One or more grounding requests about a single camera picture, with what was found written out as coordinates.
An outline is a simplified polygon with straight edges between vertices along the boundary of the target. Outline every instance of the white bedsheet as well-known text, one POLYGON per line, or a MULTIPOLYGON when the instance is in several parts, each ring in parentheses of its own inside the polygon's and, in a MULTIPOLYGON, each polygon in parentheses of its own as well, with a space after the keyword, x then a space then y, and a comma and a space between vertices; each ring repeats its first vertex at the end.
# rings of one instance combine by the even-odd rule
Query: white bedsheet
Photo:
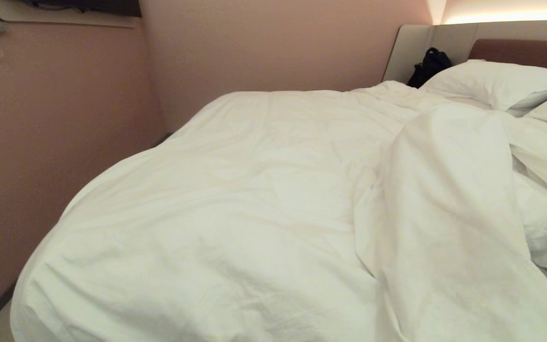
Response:
MULTIPOLYGON (((494 136, 483 147, 506 149, 478 152, 470 132, 500 127, 478 110, 449 119, 449 111, 470 110, 396 82, 349 93, 226 95, 73 199, 22 271, 14 336, 540 340, 547 279, 528 260, 512 191, 485 184, 511 173, 507 142, 494 136), (429 112, 443 114, 413 121, 405 142, 389 148, 405 123, 429 112), (413 143, 423 144, 417 154, 413 143), (485 171, 447 160, 465 144, 485 162, 505 164, 485 171), (435 177, 434 169, 447 171, 449 183, 417 182, 421 171, 435 177), (469 177, 455 184, 454 173, 469 177), (474 179, 482 188, 465 183, 474 179), (404 181, 420 191, 403 191, 404 181), (462 187, 469 191, 453 192, 462 187), (481 203, 487 190, 494 208, 481 203), (480 215, 467 222, 438 216, 430 203, 437 193, 458 200, 447 210, 475 206, 480 215)), ((442 211, 448 204, 434 202, 442 211)))

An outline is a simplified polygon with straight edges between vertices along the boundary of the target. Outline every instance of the headboard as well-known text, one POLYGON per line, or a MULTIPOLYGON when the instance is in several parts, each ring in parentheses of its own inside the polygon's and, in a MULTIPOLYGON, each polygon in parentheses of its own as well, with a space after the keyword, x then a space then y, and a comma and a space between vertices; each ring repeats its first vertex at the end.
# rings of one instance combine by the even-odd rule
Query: headboard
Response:
POLYGON ((469 59, 547 68, 547 41, 479 39, 469 59))

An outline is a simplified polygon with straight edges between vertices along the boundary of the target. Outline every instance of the black bag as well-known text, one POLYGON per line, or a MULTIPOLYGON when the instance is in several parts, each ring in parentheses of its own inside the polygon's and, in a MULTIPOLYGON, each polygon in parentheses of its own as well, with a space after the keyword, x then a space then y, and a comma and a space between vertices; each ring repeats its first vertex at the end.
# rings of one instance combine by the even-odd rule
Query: black bag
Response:
POLYGON ((415 65, 415 73, 408 81, 408 86, 421 87, 427 80, 445 69, 452 67, 451 60, 447 54, 440 52, 437 48, 431 47, 425 53, 424 61, 415 65))

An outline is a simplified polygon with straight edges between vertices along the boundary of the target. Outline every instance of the duvet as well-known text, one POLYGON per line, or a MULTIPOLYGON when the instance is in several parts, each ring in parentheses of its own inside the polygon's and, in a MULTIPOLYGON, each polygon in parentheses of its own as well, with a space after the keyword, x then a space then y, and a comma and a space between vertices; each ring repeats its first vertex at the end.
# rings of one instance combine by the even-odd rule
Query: duvet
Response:
POLYGON ((18 342, 541 341, 500 120, 396 82, 232 93, 90 182, 18 342))

